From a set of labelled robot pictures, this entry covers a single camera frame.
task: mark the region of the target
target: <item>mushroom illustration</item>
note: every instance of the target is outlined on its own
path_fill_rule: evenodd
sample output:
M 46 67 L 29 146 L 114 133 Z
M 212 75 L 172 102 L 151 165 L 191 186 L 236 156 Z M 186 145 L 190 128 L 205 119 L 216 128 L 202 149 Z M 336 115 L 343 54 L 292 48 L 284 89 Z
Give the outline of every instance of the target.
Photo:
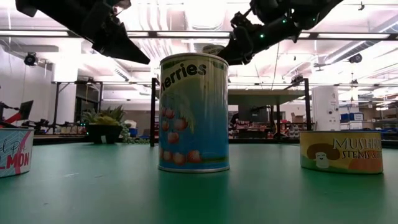
M 329 144 L 313 144 L 308 148 L 307 156 L 317 162 L 318 168 L 327 169 L 329 168 L 329 160 L 340 158 L 340 151 Z

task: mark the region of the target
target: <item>white cylinder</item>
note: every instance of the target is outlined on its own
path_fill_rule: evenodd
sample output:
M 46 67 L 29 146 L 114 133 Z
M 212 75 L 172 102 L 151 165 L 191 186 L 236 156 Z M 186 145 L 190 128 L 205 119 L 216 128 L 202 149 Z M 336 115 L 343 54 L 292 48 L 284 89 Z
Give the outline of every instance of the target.
M 81 64 L 81 41 L 68 41 L 58 53 L 53 65 L 54 82 L 74 82 L 77 80 L 78 69 Z M 57 120 L 58 124 L 66 121 L 74 122 L 76 85 L 61 84 L 58 97 Z
M 336 86 L 313 88 L 312 110 L 317 131 L 340 131 L 340 111 Z

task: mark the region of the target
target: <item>cherry illustration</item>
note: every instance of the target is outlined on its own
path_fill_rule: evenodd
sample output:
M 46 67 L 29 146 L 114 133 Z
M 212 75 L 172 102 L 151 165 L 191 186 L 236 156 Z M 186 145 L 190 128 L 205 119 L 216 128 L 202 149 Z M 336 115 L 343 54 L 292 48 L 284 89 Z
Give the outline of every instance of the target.
M 179 152 L 176 152 L 176 153 L 173 155 L 173 161 L 174 161 L 174 163 L 175 163 L 176 165 L 182 166 L 182 165 L 185 164 L 185 156 L 184 156 L 183 154 L 179 153 Z
M 162 121 L 162 130 L 163 131 L 169 130 L 169 123 L 167 121 Z
M 175 132 L 168 133 L 167 135 L 167 141 L 169 144 L 176 144 L 178 143 L 178 140 L 180 140 L 180 135 Z
M 165 161 L 172 161 L 172 160 L 173 160 L 173 155 L 172 155 L 172 153 L 169 152 L 169 151 L 164 151 L 164 152 L 163 152 L 163 159 L 164 159 Z
M 171 110 L 170 108 L 167 108 L 167 110 L 166 110 L 166 118 L 173 119 L 174 115 L 175 115 L 174 110 Z
M 199 150 L 192 150 L 192 151 L 188 152 L 187 157 L 188 157 L 188 162 L 191 162 L 191 163 L 200 163 L 201 162 Z
M 188 126 L 188 122 L 185 118 L 176 119 L 174 121 L 174 128 L 177 131 L 183 131 L 183 130 L 185 130 L 185 128 L 187 128 L 187 126 Z

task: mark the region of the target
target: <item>ceiling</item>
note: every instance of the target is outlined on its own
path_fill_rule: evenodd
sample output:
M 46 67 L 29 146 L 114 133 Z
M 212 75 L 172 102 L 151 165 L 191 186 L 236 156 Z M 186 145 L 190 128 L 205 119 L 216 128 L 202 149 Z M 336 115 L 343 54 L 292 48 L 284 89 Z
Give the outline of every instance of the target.
M 134 30 L 205 30 L 231 31 L 229 20 L 235 12 L 248 9 L 250 0 L 132 0 L 132 7 L 119 18 L 129 31 Z M 365 5 L 359 11 L 361 2 Z M 260 23 L 249 15 L 253 23 Z M 345 0 L 311 32 L 398 33 L 397 0 Z M 63 30 L 62 25 L 39 12 L 29 18 L 17 12 L 13 0 L 0 1 L 0 30 Z M 13 54 L 25 55 L 35 49 L 40 58 L 56 62 L 63 38 L 2 37 L 0 44 Z M 149 82 L 159 72 L 159 61 L 172 54 L 199 52 L 204 45 L 226 45 L 226 39 L 133 39 L 151 58 L 150 65 L 106 58 L 93 50 L 89 42 L 81 40 L 79 76 L 91 76 L 106 82 L 121 82 L 122 72 L 131 81 Z M 284 40 L 279 45 L 257 54 L 249 65 L 229 68 L 230 88 L 270 88 L 274 83 L 290 83 L 301 74 L 310 83 L 398 83 L 398 41 L 365 42 L 347 40 L 300 40 L 294 44 Z M 350 64 L 347 58 L 360 52 L 361 63 Z M 341 94 L 349 95 L 351 88 L 341 87 Z M 359 87 L 360 94 L 377 88 Z M 141 90 L 131 85 L 106 85 L 106 90 Z

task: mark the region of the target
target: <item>plant pot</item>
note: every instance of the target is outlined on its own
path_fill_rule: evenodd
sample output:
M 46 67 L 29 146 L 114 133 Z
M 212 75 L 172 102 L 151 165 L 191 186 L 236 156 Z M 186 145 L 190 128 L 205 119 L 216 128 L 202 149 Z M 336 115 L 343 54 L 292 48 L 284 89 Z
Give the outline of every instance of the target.
M 87 131 L 88 138 L 95 144 L 114 144 L 119 139 L 122 126 L 89 124 Z

